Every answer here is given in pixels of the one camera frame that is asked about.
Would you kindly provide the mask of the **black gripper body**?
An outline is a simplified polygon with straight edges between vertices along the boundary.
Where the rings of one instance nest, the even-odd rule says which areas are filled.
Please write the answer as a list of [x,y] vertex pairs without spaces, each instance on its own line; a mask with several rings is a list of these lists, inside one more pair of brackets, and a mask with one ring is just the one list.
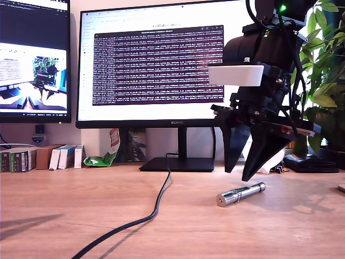
[[222,63],[211,66],[211,82],[239,89],[228,107],[212,105],[215,117],[219,109],[228,109],[250,132],[251,125],[268,124],[293,131],[295,137],[320,133],[319,125],[303,120],[301,99],[291,87],[303,42],[293,33],[247,33],[230,40]]

